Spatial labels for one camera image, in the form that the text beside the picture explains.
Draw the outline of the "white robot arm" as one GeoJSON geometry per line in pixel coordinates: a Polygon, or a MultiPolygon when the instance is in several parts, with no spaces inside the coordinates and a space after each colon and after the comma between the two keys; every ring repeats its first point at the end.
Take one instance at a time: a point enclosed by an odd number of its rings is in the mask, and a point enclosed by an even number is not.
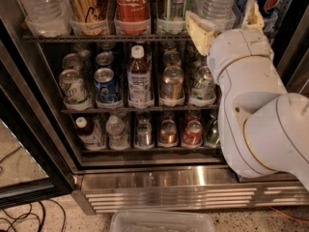
{"type": "Polygon", "coordinates": [[[247,2],[237,29],[222,31],[191,11],[185,24],[221,90],[218,130],[228,165],[244,178],[288,172],[309,189],[309,100],[282,83],[257,3],[247,2]]]}

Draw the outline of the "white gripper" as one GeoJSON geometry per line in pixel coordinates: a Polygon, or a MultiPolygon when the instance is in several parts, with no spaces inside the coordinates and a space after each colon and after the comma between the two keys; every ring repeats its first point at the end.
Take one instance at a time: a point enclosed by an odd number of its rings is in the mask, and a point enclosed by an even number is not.
{"type": "Polygon", "coordinates": [[[198,52],[208,54],[208,67],[216,84],[223,71],[240,59],[274,57],[267,37],[262,34],[265,23],[255,0],[247,0],[241,25],[244,29],[227,30],[215,39],[217,26],[191,11],[185,12],[185,27],[198,52]]]}

